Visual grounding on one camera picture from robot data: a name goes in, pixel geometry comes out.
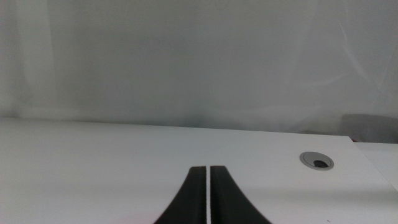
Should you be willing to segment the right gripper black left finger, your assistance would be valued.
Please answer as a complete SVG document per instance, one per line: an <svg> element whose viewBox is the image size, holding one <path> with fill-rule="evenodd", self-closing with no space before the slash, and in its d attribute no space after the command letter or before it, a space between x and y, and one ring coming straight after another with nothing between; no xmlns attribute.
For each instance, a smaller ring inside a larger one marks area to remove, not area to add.
<svg viewBox="0 0 398 224"><path fill-rule="evenodd" d="M206 224L206 167L191 167L155 224Z"/></svg>

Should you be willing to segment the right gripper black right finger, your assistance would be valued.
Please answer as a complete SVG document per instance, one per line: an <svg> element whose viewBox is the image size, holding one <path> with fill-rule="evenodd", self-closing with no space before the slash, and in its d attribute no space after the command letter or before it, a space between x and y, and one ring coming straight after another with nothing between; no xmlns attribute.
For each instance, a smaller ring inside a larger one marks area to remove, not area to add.
<svg viewBox="0 0 398 224"><path fill-rule="evenodd" d="M211 222L270 224L243 194L225 166L210 167Z"/></svg>

